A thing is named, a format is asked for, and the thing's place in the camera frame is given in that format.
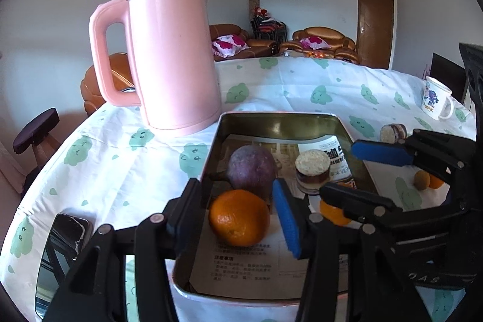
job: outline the newspaper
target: newspaper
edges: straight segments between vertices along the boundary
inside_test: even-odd
[[[334,174],[331,171],[331,180],[333,176],[335,181],[350,176],[347,161],[335,136],[287,141],[230,135],[222,145],[217,171],[225,171],[231,154],[239,147],[250,144],[263,146],[272,153],[277,163],[278,177],[286,180],[290,191],[297,198],[303,199],[306,196],[299,190],[295,178],[295,159],[301,151],[328,149],[328,154],[332,152],[329,154],[331,162],[338,160],[334,163]],[[215,181],[211,198],[230,189],[228,182]],[[260,244],[251,247],[231,247],[220,243],[210,228],[206,212],[190,277],[196,292],[233,299],[300,299],[308,260],[297,260],[292,256],[275,206],[271,200],[267,203],[271,212],[268,233]],[[341,255],[339,262],[339,291],[343,292],[347,291],[347,255]]]

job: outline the tablecloth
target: tablecloth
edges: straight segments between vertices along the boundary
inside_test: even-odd
[[[424,83],[411,75],[338,60],[293,57],[218,62],[216,68],[223,112],[335,114],[353,139],[377,140],[388,123],[475,139],[475,119],[457,101],[448,120],[424,114],[420,109]],[[137,225],[179,196],[190,177],[200,175],[215,130],[213,124],[193,135],[166,139],[142,124],[139,108],[105,104],[66,139],[21,202],[0,255],[0,280],[29,321],[38,320],[34,311],[37,273],[55,215],[81,216],[95,228],[105,222],[116,229]],[[416,192],[407,176],[398,176],[399,188],[394,176],[388,182],[398,205],[417,209],[440,199],[434,193]],[[449,291],[420,293],[435,321],[446,319],[463,296]],[[296,314],[296,307],[204,304],[185,299],[174,289],[173,296],[180,321],[291,322]],[[135,318],[132,307],[127,306],[130,322]]]

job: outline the blue gripper pad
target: blue gripper pad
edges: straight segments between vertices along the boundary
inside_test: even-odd
[[[413,156],[401,144],[356,141],[352,144],[352,154],[360,160],[375,161],[402,167],[412,165]]]
[[[294,258],[299,259],[302,255],[301,238],[304,235],[305,222],[300,222],[294,201],[291,200],[294,197],[284,179],[275,179],[273,182],[272,198],[287,247]]]

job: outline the black phone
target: black phone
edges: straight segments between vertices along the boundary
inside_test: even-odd
[[[43,319],[59,284],[89,241],[93,225],[81,217],[59,213],[43,249],[35,292],[35,312]]]

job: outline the pink fabric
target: pink fabric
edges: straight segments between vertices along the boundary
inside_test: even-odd
[[[213,42],[212,49],[214,55],[221,56],[222,58],[229,58],[242,50],[239,46],[218,39]]]
[[[305,49],[324,49],[330,48],[330,45],[324,39],[317,36],[309,36],[301,39],[301,45]]]
[[[233,44],[234,46],[240,47],[240,50],[250,48],[245,41],[236,34],[227,34],[226,36],[220,36],[216,40],[226,41]]]

